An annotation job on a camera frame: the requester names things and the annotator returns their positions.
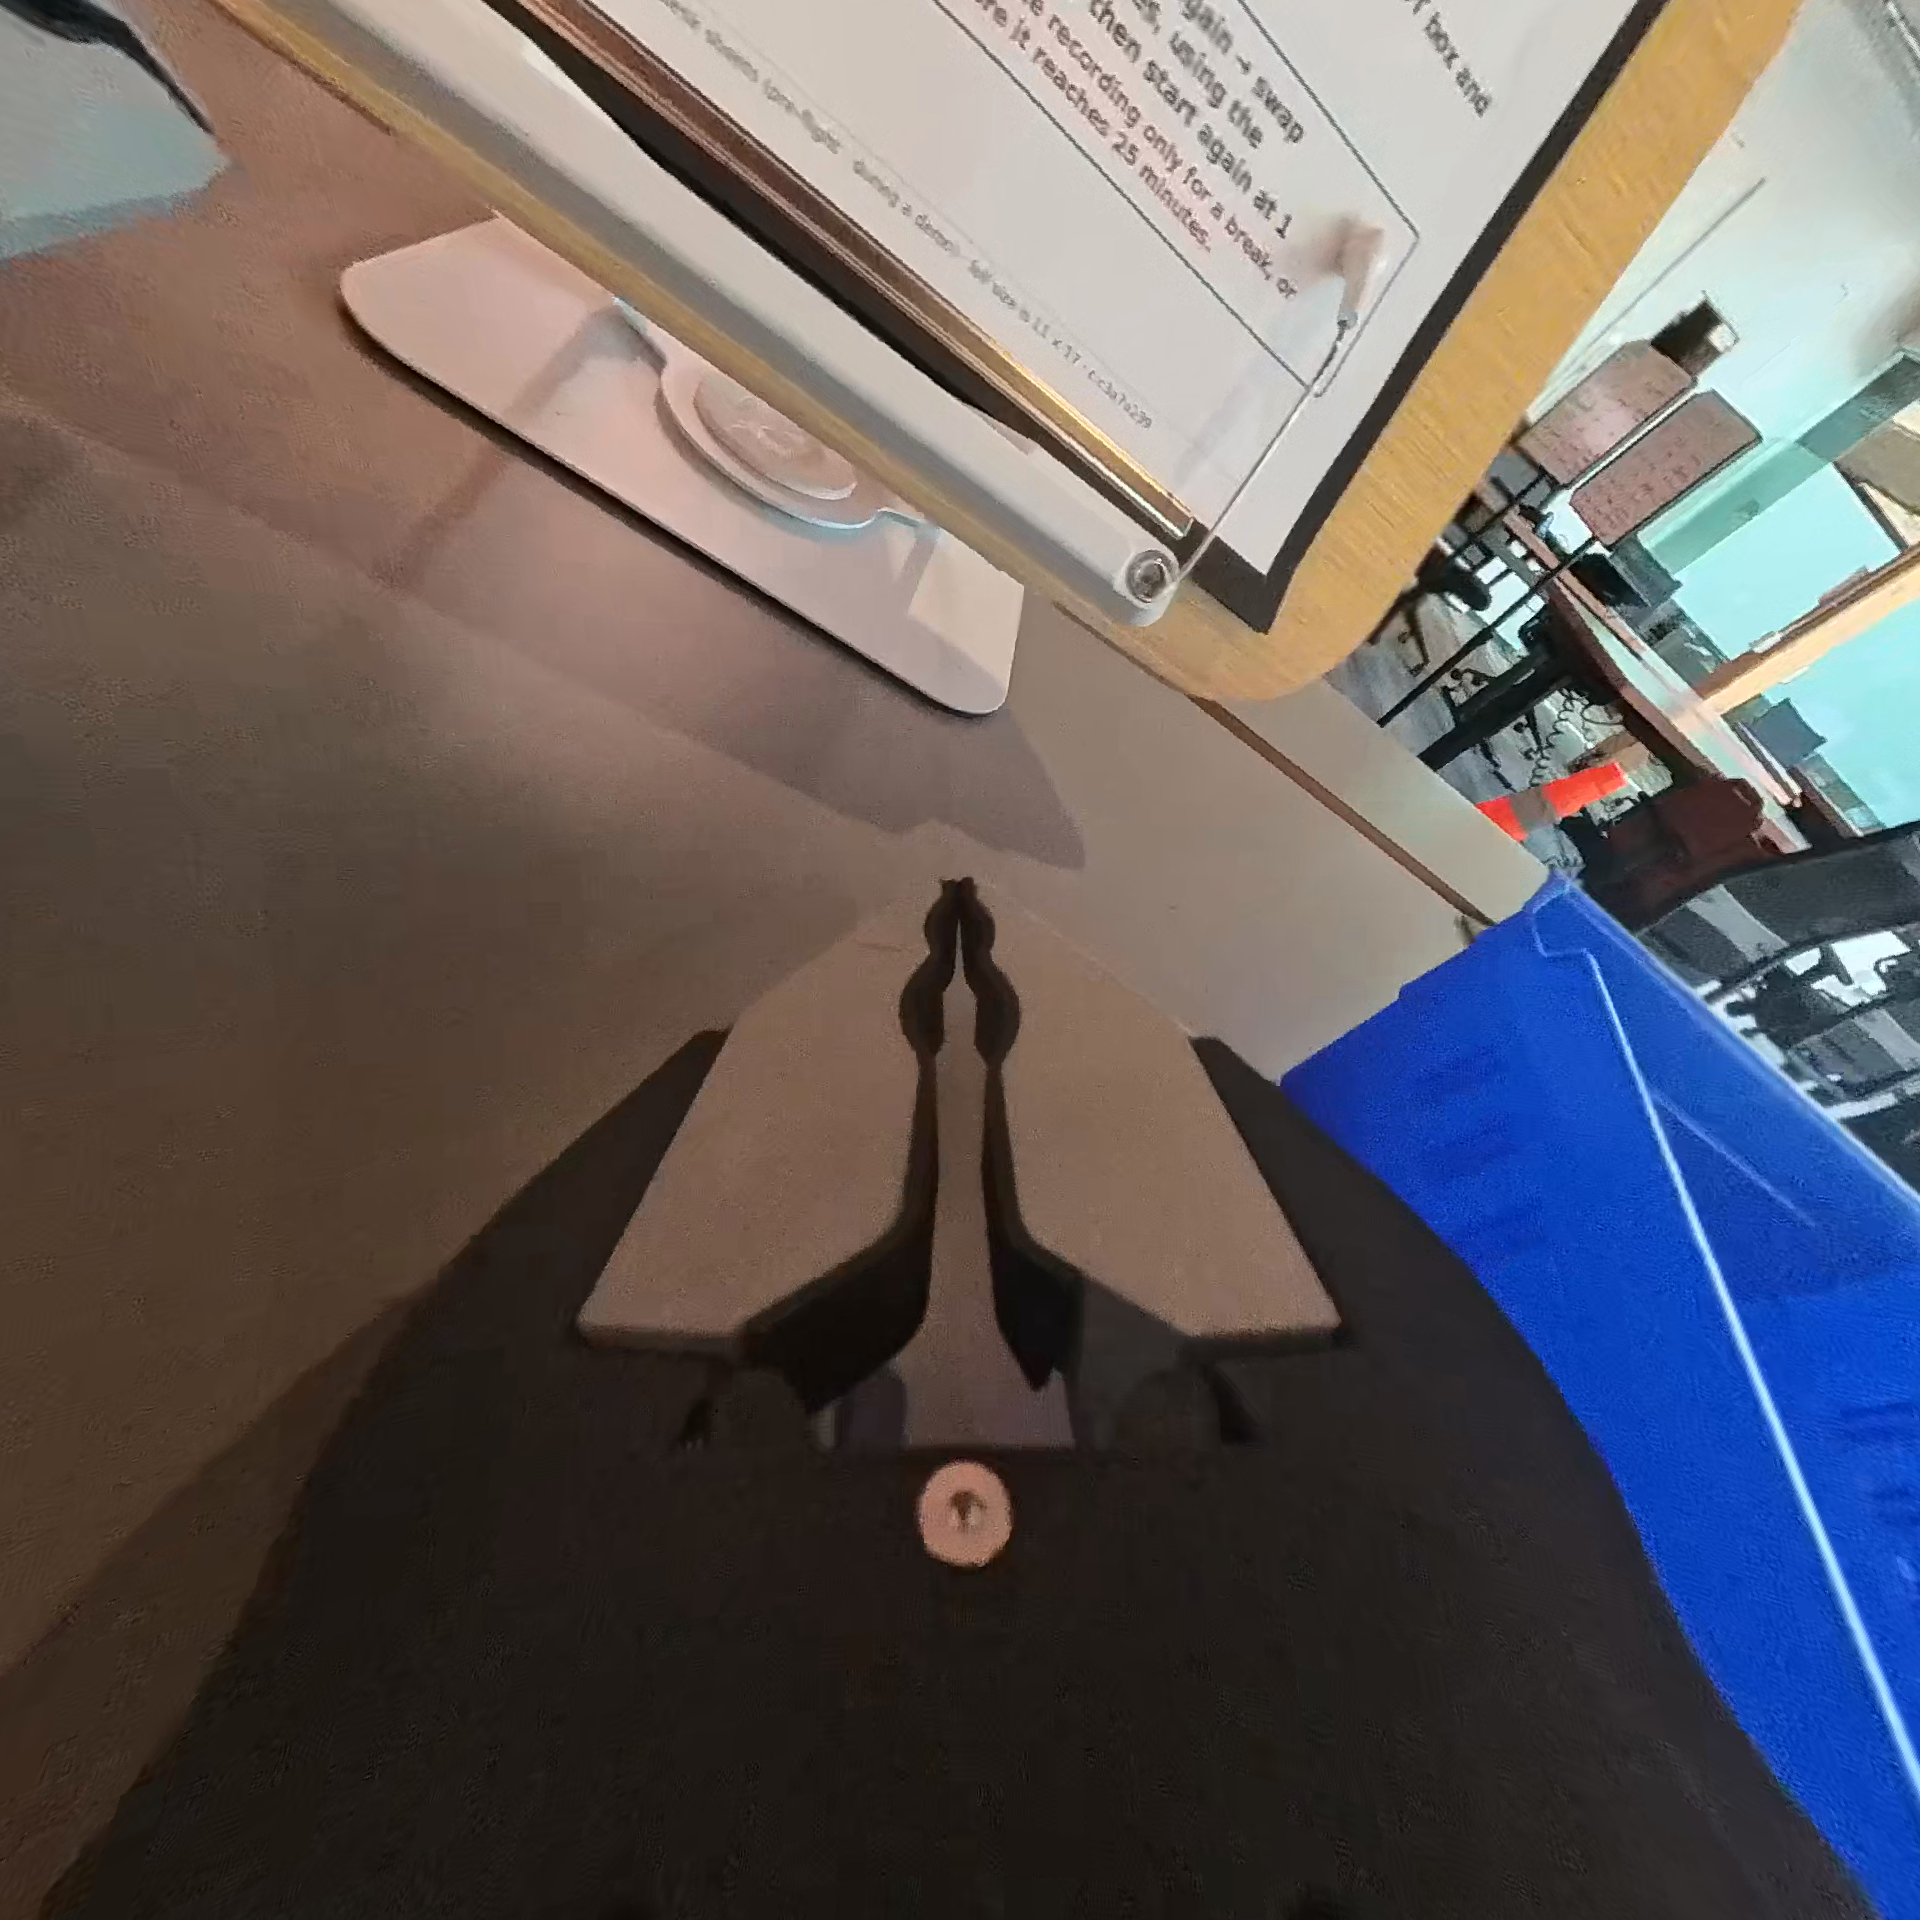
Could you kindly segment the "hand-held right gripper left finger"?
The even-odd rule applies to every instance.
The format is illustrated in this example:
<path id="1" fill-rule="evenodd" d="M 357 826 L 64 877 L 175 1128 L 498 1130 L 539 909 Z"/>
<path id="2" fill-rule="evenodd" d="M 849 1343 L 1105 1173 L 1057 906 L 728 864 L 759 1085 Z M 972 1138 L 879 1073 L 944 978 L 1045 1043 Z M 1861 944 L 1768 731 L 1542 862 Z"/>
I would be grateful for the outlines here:
<path id="1" fill-rule="evenodd" d="M 963 888 L 893 906 L 728 1029 L 577 1331 L 824 1410 L 923 1322 Z"/>

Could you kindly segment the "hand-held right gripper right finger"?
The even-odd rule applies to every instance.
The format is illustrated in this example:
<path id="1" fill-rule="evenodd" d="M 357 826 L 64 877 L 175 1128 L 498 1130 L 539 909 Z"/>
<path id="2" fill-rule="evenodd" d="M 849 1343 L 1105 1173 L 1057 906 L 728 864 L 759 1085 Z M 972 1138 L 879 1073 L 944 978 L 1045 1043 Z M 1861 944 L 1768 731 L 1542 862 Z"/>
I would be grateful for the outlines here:
<path id="1" fill-rule="evenodd" d="M 996 1325 L 1019 1374 L 1082 1387 L 1328 1343 L 1341 1313 L 1197 1055 L 1145 996 L 959 885 L 983 1065 Z"/>

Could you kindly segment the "blue plastic bin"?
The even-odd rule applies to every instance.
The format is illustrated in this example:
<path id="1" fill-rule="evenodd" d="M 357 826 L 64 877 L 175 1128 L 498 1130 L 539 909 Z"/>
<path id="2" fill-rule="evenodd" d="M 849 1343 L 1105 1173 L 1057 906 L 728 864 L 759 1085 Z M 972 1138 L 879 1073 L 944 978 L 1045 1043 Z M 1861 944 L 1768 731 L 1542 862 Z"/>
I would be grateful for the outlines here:
<path id="1" fill-rule="evenodd" d="M 1918 1916 L 1918 1210 L 1567 882 L 1284 1075 L 1602 1453 L 1740 1727 Z"/>

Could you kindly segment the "red box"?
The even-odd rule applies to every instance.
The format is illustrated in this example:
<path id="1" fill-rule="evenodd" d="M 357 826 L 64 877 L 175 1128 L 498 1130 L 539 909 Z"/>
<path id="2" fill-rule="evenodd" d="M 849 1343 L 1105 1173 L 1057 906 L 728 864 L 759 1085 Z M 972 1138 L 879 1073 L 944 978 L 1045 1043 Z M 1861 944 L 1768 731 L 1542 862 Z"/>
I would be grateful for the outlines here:
<path id="1" fill-rule="evenodd" d="M 1604 761 L 1485 801 L 1477 811 L 1516 844 L 1525 844 L 1529 836 L 1555 828 L 1597 803 L 1613 801 L 1629 786 L 1632 779 L 1618 761 Z"/>

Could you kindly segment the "instruction sheet on stand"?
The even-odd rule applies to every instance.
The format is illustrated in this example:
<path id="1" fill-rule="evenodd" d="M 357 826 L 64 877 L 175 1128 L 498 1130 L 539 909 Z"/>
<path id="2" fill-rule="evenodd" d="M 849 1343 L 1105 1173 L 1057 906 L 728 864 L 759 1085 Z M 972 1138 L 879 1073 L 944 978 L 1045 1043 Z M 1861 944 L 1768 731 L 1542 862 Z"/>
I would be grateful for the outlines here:
<path id="1" fill-rule="evenodd" d="M 1161 616 L 1173 531 L 890 317 L 635 88 L 589 4 L 224 4 L 486 203 L 352 263 L 398 370 L 965 717 L 1057 608 L 1161 683 L 1292 692 L 1357 648 L 1782 51 L 1797 4 L 1640 4 L 1442 309 L 1339 488 L 1260 572 L 1222 537 Z"/>

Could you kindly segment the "printed instruction sheet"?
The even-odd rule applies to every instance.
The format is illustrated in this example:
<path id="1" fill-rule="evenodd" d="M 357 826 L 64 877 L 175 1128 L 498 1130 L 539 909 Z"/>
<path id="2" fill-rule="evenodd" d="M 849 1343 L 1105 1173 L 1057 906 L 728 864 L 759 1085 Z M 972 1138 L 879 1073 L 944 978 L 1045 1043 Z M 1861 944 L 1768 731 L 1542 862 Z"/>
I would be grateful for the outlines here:
<path id="1" fill-rule="evenodd" d="M 1643 15 L 589 4 L 632 86 L 940 359 L 1260 572 Z"/>

